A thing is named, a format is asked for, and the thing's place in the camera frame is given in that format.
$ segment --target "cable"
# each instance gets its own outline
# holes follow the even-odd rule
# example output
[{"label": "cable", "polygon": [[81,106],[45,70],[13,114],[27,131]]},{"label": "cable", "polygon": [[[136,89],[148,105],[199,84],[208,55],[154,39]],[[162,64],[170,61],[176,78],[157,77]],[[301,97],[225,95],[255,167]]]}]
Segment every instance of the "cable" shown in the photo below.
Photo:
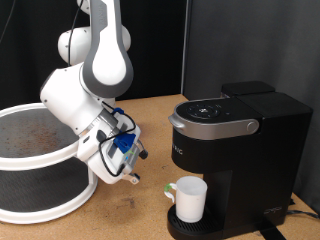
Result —
[{"label": "cable", "polygon": [[[107,104],[107,103],[105,103],[105,102],[102,102],[102,103],[103,103],[104,105],[106,105],[107,107],[111,108],[112,110],[114,110],[114,108],[111,107],[109,104]],[[108,173],[109,173],[111,176],[113,176],[113,177],[118,177],[118,176],[121,174],[122,170],[123,170],[126,166],[125,166],[124,164],[121,164],[121,166],[119,167],[119,169],[118,169],[118,171],[117,171],[116,174],[114,174],[113,172],[111,172],[110,169],[109,169],[109,167],[108,167],[108,165],[107,165],[107,163],[106,163],[105,160],[104,160],[104,156],[103,156],[103,153],[102,153],[102,144],[105,143],[105,142],[107,142],[107,141],[109,141],[110,139],[116,138],[116,137],[118,137],[118,136],[120,136],[120,135],[126,134],[126,133],[131,132],[131,131],[133,131],[133,130],[136,129],[136,123],[133,121],[133,119],[132,119],[128,114],[123,113],[123,115],[125,115],[127,118],[130,119],[130,121],[131,121],[132,124],[133,124],[133,127],[132,127],[131,129],[128,129],[128,130],[124,131],[124,132],[120,132],[120,133],[118,133],[118,134],[116,134],[116,135],[114,135],[114,136],[112,136],[112,137],[106,138],[106,139],[104,139],[103,141],[101,141],[101,142],[99,143],[99,152],[100,152],[100,157],[101,157],[101,160],[102,160],[102,162],[103,162],[103,165],[104,165],[105,168],[107,169]]]},{"label": "cable", "polygon": [[16,5],[16,0],[13,0],[12,7],[11,7],[11,11],[10,11],[10,14],[9,14],[9,17],[8,17],[8,20],[7,20],[7,23],[6,23],[6,25],[4,26],[4,29],[3,29],[3,32],[2,32],[2,35],[1,35],[1,38],[0,38],[0,44],[1,44],[1,42],[2,42],[4,33],[6,32],[7,27],[8,27],[8,25],[9,25],[9,22],[10,22],[10,19],[11,19],[11,16],[12,16],[12,13],[13,13],[13,9],[14,9],[14,6],[15,6],[15,5]]},{"label": "cable", "polygon": [[289,210],[287,211],[287,215],[292,215],[292,214],[307,214],[313,218],[320,219],[320,216],[315,214],[315,213],[310,213],[310,212],[303,212],[299,210]]},{"label": "cable", "polygon": [[140,143],[140,145],[141,145],[142,149],[143,149],[143,150],[145,150],[145,148],[144,148],[144,146],[143,146],[142,142],[141,142],[140,140],[138,140],[138,142]]},{"label": "cable", "polygon": [[73,30],[74,30],[74,27],[76,25],[76,21],[77,21],[77,18],[78,18],[78,14],[79,14],[79,11],[82,7],[82,4],[83,4],[83,0],[81,0],[81,3],[78,7],[78,10],[76,12],[76,15],[74,17],[74,20],[73,20],[73,24],[72,24],[72,28],[71,28],[71,33],[70,33],[70,37],[69,37],[69,44],[68,44],[68,67],[70,67],[70,49],[71,49],[71,38],[72,38],[72,34],[73,34]]}]

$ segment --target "white mug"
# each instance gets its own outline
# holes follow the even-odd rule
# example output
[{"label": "white mug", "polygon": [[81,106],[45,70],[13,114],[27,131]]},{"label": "white mug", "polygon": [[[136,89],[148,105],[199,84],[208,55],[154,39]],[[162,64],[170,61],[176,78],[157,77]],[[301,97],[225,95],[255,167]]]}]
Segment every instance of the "white mug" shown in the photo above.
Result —
[{"label": "white mug", "polygon": [[164,194],[172,199],[169,192],[173,188],[176,193],[176,214],[184,222],[198,222],[203,216],[208,186],[201,178],[187,176],[180,178],[176,184],[169,183],[164,188]]}]

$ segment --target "table surface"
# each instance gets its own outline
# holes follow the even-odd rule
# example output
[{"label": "table surface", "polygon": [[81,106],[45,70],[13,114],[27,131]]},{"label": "table surface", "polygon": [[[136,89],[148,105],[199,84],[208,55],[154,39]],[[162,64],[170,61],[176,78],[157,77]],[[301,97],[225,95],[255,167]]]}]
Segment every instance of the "table surface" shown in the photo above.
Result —
[{"label": "table surface", "polygon": [[[0,222],[4,239],[172,239],[167,231],[167,212],[172,201],[163,187],[191,174],[171,160],[172,126],[168,116],[186,101],[182,95],[117,102],[141,128],[146,160],[139,159],[134,172],[141,176],[137,185],[120,181],[108,185],[99,180],[93,196],[74,212],[45,223],[14,225]],[[289,209],[313,212],[293,194],[296,205]],[[320,239],[320,221],[307,215],[290,215],[278,229],[287,239]],[[259,232],[231,239],[264,239]]]}]

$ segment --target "coffee maker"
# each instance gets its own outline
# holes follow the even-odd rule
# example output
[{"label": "coffee maker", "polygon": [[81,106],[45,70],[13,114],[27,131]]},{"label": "coffee maker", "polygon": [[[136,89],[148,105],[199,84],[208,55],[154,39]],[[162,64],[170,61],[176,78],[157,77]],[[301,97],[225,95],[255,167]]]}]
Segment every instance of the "coffee maker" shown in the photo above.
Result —
[{"label": "coffee maker", "polygon": [[173,162],[208,185],[199,222],[170,208],[175,239],[225,239],[285,221],[312,109],[262,82],[225,84],[221,95],[178,104],[169,117]]}]

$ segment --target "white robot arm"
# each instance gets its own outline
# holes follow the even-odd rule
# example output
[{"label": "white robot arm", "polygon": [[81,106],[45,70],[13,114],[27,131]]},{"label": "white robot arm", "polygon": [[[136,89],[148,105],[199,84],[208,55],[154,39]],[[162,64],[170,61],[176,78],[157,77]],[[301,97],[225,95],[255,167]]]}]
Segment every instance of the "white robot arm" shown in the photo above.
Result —
[{"label": "white robot arm", "polygon": [[41,88],[40,99],[80,137],[79,160],[108,184],[120,179],[136,184],[139,176],[131,172],[139,155],[147,157],[139,141],[141,131],[122,109],[102,105],[101,101],[123,94],[133,79],[122,39],[120,2],[88,3],[91,47],[87,57],[84,63],[51,73]]},{"label": "white robot arm", "polygon": [[[69,39],[71,31],[66,31],[62,33],[58,41],[58,51],[61,58],[68,62],[68,49],[69,49]],[[123,45],[126,51],[129,50],[131,46],[131,37],[129,31],[122,26],[122,39]],[[70,49],[70,64],[77,65],[84,62],[86,56],[89,53],[91,46],[91,28],[90,27],[80,27],[73,30],[73,35],[71,39],[71,49]]]}]

